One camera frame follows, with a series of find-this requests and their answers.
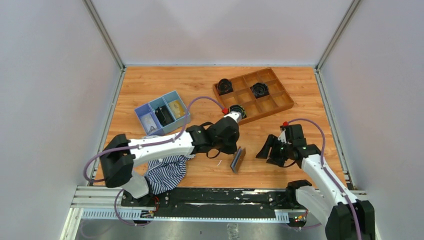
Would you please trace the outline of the blue three-compartment organizer box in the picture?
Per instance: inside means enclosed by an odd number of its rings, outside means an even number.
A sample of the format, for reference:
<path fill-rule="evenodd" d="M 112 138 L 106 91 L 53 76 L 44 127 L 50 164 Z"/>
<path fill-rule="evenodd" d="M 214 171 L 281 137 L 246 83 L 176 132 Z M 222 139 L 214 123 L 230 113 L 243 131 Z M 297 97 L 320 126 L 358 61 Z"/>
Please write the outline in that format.
<path fill-rule="evenodd" d="M 135 108 L 134 112 L 148 136 L 164 136 L 191 122 L 191 114 L 175 90 Z"/>

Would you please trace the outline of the wooden nine-compartment tray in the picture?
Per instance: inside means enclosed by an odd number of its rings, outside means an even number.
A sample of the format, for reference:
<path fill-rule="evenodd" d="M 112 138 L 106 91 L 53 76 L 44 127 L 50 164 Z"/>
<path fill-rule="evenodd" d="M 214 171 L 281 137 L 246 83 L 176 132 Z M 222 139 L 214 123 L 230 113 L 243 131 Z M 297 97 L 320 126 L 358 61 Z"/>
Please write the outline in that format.
<path fill-rule="evenodd" d="M 272 68 L 260 69 L 228 79 L 232 83 L 233 92 L 219 95 L 218 82 L 212 85 L 212 90 L 225 108 L 241 105 L 245 109 L 247 117 L 239 122 L 240 125 L 289 110 L 295 104 Z M 256 83 L 267 84 L 269 95 L 255 98 L 250 87 Z"/>

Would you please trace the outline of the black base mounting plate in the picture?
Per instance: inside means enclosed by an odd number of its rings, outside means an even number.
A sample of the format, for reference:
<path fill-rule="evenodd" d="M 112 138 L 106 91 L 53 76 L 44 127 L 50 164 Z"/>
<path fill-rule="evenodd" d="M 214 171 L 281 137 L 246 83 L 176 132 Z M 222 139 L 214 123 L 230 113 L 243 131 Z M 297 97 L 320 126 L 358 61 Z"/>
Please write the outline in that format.
<path fill-rule="evenodd" d="M 153 209 L 157 217 L 271 219 L 279 211 L 304 214 L 284 189 L 177 187 L 161 194 L 133 197 L 124 191 L 120 207 Z"/>

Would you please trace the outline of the aluminium front rail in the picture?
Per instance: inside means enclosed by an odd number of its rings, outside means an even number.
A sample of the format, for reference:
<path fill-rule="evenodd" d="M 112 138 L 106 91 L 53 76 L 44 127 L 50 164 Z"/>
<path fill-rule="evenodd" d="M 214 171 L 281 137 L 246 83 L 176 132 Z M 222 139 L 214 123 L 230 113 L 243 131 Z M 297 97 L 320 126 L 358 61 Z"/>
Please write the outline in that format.
<path fill-rule="evenodd" d="M 312 216 L 284 189 L 177 187 L 134 198 L 127 191 L 79 186 L 72 208 L 83 220 L 118 220 L 129 226 L 152 222 L 305 223 Z"/>

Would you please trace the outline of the black rolled belt centre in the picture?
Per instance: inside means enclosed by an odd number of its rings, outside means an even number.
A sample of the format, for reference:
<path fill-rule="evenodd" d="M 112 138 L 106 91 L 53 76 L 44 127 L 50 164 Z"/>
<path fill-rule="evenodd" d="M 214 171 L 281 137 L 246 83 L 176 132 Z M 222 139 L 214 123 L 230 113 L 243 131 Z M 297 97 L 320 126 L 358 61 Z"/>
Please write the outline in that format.
<path fill-rule="evenodd" d="M 268 96 L 270 94 L 269 87 L 264 82 L 255 83 L 250 87 L 250 90 L 252 91 L 252 94 L 256 99 Z"/>

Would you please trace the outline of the blue white striped cloth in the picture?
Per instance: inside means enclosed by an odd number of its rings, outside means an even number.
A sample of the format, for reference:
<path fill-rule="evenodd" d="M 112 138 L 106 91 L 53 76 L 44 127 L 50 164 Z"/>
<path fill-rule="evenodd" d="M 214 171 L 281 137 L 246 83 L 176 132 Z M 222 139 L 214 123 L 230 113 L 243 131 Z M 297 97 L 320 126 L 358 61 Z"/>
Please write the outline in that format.
<path fill-rule="evenodd" d="M 194 155 L 174 155 L 155 159 L 147 164 L 144 173 L 149 191 L 159 195 L 175 189 L 187 174 L 187 162 Z"/>

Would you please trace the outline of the black rolled belt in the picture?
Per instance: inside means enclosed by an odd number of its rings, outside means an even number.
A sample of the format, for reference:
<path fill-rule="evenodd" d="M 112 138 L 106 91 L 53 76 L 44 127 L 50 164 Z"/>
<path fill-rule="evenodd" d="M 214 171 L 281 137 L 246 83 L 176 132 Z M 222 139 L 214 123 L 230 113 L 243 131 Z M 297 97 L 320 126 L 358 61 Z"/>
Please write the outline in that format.
<path fill-rule="evenodd" d="M 217 84 L 217 86 L 216 86 L 216 89 L 217 89 L 217 92 L 218 92 L 218 94 L 221 96 L 221 95 L 225 95 L 225 94 L 228 94 L 228 93 L 231 93 L 231 92 L 233 92 L 233 86 L 232 86 L 232 83 L 231 83 L 231 81 L 229 80 L 229 79 L 227 79 L 227 78 L 222 78 L 219 82 L 218 82 L 218 84 Z"/>
<path fill-rule="evenodd" d="M 256 99 L 268 96 L 270 94 L 269 87 L 264 82 L 255 83 L 250 87 L 250 90 L 252 91 L 252 94 Z"/>
<path fill-rule="evenodd" d="M 240 114 L 242 119 L 247 117 L 246 110 L 240 104 L 234 104 L 229 107 L 230 112 L 237 112 Z"/>

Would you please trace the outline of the white card in organizer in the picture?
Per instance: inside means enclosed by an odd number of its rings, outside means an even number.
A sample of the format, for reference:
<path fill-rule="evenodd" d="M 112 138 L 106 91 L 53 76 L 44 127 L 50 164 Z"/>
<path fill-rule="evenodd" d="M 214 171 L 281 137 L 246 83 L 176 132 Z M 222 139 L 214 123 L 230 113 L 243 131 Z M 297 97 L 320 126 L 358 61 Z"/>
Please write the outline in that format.
<path fill-rule="evenodd" d="M 140 117 L 141 124 L 147 135 L 158 130 L 158 125 L 155 123 L 151 113 L 147 113 Z"/>

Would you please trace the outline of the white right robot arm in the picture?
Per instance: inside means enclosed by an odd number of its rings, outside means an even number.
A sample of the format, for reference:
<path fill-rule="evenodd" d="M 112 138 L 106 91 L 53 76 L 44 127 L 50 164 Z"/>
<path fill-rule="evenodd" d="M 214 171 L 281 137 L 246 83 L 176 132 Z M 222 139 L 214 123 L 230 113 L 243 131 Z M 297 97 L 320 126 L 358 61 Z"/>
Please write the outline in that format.
<path fill-rule="evenodd" d="M 289 182 L 286 204 L 305 207 L 324 227 L 328 240 L 376 239 L 374 206 L 344 186 L 326 162 L 325 147 L 308 144 L 300 124 L 286 122 L 280 130 L 279 136 L 268 135 L 256 158 L 281 168 L 292 160 L 315 184 L 305 179 Z"/>

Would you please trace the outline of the yellow card in organizer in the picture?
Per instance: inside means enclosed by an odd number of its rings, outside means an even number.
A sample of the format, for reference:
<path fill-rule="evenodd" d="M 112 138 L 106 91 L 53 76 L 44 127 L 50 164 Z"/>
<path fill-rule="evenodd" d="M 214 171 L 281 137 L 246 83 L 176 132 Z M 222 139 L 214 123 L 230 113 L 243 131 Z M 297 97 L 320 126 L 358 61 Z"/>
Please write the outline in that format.
<path fill-rule="evenodd" d="M 184 105 L 178 99 L 169 102 L 168 106 L 176 120 L 183 117 L 186 114 Z"/>

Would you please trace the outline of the black rolled belt back left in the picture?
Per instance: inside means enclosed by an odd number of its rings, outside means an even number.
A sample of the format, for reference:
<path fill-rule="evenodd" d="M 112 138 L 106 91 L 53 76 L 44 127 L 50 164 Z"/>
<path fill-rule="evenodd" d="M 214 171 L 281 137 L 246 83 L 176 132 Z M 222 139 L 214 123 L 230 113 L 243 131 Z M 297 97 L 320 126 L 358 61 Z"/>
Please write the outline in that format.
<path fill-rule="evenodd" d="M 221 96 L 221 95 L 225 95 L 225 94 L 228 94 L 228 93 L 231 93 L 231 92 L 233 92 L 233 86 L 232 86 L 232 83 L 231 83 L 231 81 L 229 80 L 229 79 L 227 79 L 227 78 L 222 78 L 219 82 L 218 82 L 218 84 L 217 84 L 217 86 L 216 86 L 216 89 L 217 89 L 217 92 L 218 92 L 218 94 Z"/>

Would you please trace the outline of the brown leather card holder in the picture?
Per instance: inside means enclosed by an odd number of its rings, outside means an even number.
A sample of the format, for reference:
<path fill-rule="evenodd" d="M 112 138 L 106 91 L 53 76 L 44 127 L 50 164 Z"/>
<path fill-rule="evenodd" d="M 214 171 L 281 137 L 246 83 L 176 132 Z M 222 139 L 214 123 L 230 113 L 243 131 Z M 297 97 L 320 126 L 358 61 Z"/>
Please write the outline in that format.
<path fill-rule="evenodd" d="M 240 165 L 243 162 L 245 155 L 246 149 L 244 147 L 239 147 L 233 155 L 233 160 L 230 164 L 230 168 L 234 174 L 237 174 L 239 172 Z"/>

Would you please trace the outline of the black card in organizer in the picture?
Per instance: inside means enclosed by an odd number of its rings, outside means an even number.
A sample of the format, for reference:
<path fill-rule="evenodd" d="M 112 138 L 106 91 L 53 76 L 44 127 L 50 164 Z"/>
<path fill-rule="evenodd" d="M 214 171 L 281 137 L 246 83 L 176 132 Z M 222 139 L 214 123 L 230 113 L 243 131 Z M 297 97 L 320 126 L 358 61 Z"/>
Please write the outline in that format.
<path fill-rule="evenodd" d="M 165 127 L 174 122 L 170 111 L 165 105 L 157 107 L 154 110 L 154 113 L 162 127 Z"/>

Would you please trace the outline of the black rolled belt front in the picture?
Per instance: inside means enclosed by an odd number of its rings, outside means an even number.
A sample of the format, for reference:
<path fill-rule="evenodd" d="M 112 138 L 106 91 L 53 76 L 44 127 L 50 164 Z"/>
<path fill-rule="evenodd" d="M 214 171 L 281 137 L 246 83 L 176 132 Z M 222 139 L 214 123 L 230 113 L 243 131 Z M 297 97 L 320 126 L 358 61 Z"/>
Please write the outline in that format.
<path fill-rule="evenodd" d="M 234 104 L 229 107 L 230 112 L 237 112 L 240 114 L 242 119 L 247 117 L 246 110 L 240 104 Z"/>

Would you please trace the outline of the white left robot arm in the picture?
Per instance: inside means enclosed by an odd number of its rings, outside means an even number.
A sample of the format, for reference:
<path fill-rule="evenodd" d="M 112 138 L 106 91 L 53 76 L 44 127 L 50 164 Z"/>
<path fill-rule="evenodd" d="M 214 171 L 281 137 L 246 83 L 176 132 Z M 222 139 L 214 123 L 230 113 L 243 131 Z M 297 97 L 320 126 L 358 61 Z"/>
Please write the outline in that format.
<path fill-rule="evenodd" d="M 124 133 L 118 134 L 99 157 L 105 186 L 121 187 L 140 206 L 149 206 L 153 201 L 150 183 L 133 172 L 135 167 L 166 157 L 206 154 L 210 150 L 232 155 L 238 149 L 241 118 L 232 111 L 216 123 L 192 125 L 179 134 L 153 138 L 127 139 Z"/>

